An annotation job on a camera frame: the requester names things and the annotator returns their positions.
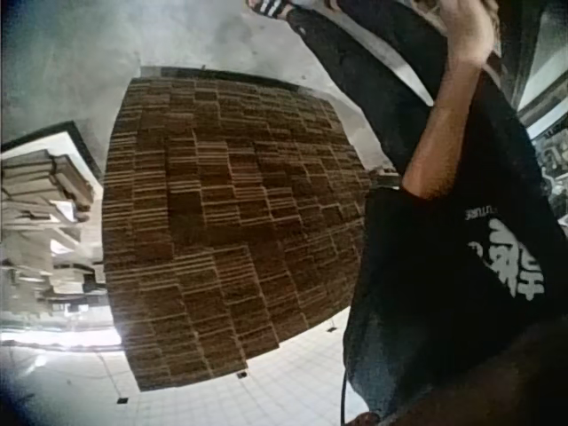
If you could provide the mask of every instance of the light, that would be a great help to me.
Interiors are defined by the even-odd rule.
[[[66,348],[118,346],[122,339],[115,328],[90,331],[3,331],[0,334],[2,342],[14,341],[22,344],[37,344],[39,346],[60,345]]]
[[[47,358],[44,355],[40,355],[35,359],[35,367],[43,367],[45,364],[47,364]]]

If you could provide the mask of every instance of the hand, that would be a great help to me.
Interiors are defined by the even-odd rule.
[[[495,44],[495,0],[440,0],[441,17],[447,27],[450,64],[467,62],[482,67]]]

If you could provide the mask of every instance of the wall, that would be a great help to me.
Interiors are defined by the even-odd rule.
[[[135,79],[106,170],[106,281],[142,390],[242,370],[349,304],[368,176],[326,101]]]

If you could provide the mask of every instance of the white surface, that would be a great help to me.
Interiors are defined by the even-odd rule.
[[[96,354],[12,348],[17,368],[6,378],[16,396],[35,394],[26,408],[39,425],[336,426],[348,312],[335,317],[334,333],[326,322],[252,359],[242,380],[228,375],[141,394],[123,352],[102,354],[120,396],[129,398],[126,405],[116,405],[119,395]],[[44,357],[43,367],[35,366],[37,356]],[[13,362],[3,347],[2,368]],[[366,410],[349,389],[348,419]]]

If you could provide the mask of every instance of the leg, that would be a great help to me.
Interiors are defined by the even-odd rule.
[[[335,23],[295,8],[288,24],[331,79],[365,114],[383,151],[402,173],[422,135],[430,109],[383,63]]]

